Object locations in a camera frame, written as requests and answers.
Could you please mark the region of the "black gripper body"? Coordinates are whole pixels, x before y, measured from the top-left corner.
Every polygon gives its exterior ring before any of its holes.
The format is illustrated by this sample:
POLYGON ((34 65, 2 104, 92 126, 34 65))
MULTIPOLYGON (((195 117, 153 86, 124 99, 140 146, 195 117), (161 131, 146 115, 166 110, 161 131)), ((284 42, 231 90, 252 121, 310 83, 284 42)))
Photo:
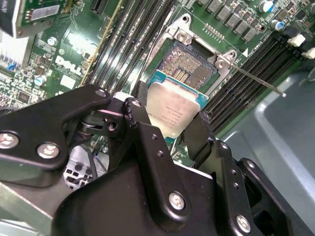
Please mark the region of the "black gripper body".
MULTIPOLYGON (((231 236, 227 220, 215 203, 215 182, 207 174, 177 164, 192 203, 192 216, 176 236, 231 236)), ((166 236, 151 217, 136 162, 72 192, 53 219, 55 236, 166 236)))

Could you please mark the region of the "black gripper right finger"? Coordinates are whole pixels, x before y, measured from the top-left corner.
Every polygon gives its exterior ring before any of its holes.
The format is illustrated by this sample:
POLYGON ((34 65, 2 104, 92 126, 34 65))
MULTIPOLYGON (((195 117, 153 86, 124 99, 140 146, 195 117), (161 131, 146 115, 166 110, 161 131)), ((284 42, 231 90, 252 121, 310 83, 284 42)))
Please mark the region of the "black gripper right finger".
POLYGON ((183 132, 189 157, 215 181, 215 223, 221 236, 291 236, 293 229, 272 183, 252 161, 236 161, 198 112, 183 132))

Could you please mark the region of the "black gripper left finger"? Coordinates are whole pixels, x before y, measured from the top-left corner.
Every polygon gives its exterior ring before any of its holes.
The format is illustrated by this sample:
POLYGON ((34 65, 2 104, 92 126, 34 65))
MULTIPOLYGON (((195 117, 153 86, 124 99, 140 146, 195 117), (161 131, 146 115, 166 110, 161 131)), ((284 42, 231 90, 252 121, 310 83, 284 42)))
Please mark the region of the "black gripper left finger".
POLYGON ((182 181, 158 127, 152 126, 145 106, 135 98, 113 102, 111 95, 95 85, 86 85, 9 113, 0 118, 0 161, 22 164, 33 178, 18 184, 47 187, 68 162, 74 132, 64 125, 96 113, 106 125, 96 125, 92 134, 108 136, 120 143, 112 161, 118 165, 128 157, 137 158, 144 189, 154 219, 188 219, 192 207, 182 181))

